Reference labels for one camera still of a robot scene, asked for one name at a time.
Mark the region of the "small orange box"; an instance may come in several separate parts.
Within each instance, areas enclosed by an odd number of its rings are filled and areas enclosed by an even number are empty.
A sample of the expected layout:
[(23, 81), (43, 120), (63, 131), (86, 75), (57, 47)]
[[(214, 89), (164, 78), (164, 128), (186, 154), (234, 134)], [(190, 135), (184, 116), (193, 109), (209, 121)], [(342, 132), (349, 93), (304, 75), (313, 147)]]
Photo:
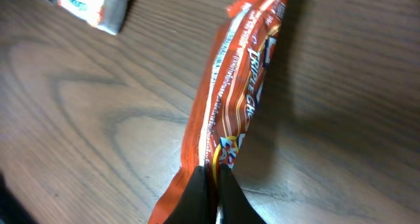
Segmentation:
[(119, 33), (129, 0), (58, 0), (58, 5), (108, 34)]

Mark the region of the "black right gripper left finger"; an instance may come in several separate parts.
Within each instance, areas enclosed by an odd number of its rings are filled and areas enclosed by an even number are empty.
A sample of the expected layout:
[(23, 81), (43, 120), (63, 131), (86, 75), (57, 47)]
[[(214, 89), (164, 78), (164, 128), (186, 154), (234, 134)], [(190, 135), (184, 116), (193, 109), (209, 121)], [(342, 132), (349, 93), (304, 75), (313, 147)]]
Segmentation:
[(210, 224), (205, 169), (197, 166), (175, 209), (164, 224)]

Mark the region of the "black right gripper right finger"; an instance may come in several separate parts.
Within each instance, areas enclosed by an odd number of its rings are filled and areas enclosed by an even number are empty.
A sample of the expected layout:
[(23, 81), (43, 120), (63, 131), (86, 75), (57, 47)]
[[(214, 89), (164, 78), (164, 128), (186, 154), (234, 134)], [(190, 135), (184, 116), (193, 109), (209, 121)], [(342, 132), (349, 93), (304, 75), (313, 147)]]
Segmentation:
[(220, 165), (219, 199), (222, 206), (222, 224), (266, 224), (245, 197), (232, 170)]

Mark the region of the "red snack bag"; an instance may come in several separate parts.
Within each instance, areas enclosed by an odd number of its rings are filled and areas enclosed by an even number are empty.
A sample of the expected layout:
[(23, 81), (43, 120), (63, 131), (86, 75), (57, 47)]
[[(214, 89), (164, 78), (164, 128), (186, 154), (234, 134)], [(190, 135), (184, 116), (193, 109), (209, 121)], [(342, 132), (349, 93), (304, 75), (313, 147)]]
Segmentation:
[(163, 223), (184, 194), (193, 170), (204, 168), (211, 219), (221, 218), (220, 166), (233, 168), (260, 104), (287, 0), (237, 0), (217, 31), (184, 134), (180, 169), (157, 201), (149, 223)]

